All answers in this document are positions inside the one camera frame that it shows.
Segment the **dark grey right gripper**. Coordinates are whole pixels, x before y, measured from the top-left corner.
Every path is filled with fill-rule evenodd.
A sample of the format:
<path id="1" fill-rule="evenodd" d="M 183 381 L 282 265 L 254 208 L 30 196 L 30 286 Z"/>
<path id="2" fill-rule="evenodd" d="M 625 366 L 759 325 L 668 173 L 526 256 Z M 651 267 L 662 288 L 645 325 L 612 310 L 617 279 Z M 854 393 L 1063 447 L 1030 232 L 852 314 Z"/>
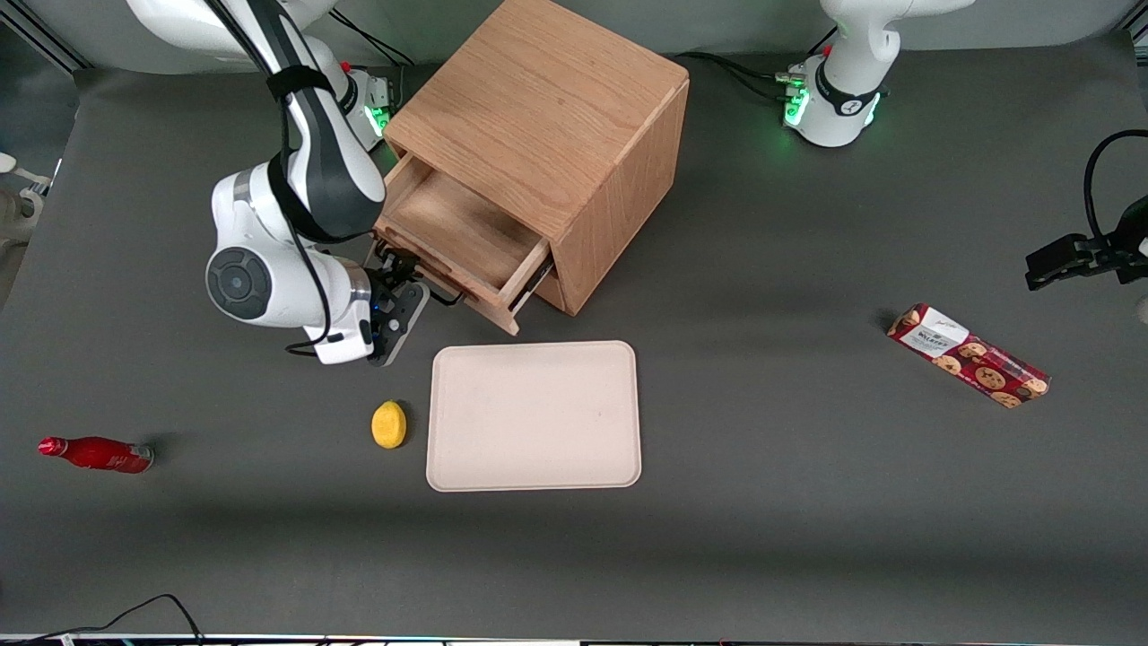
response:
<path id="1" fill-rule="evenodd" d="M 430 290 L 418 281 L 419 260 L 414 255 L 386 244 L 377 244 L 377 277 L 397 286 L 372 285 L 370 296 L 369 364 L 390 365 L 404 347 L 414 322 L 430 301 Z"/>

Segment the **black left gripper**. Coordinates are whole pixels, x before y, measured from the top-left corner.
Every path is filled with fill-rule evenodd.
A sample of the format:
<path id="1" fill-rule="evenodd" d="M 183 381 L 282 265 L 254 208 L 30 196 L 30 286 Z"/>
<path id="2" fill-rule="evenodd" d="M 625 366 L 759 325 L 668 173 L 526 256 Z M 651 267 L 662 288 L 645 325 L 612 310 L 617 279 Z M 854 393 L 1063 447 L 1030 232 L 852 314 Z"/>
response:
<path id="1" fill-rule="evenodd" d="M 1054 240 L 1026 257 L 1029 291 L 1066 278 L 1112 273 L 1120 285 L 1147 278 L 1147 197 L 1124 210 L 1116 228 L 1108 233 L 1073 233 Z"/>

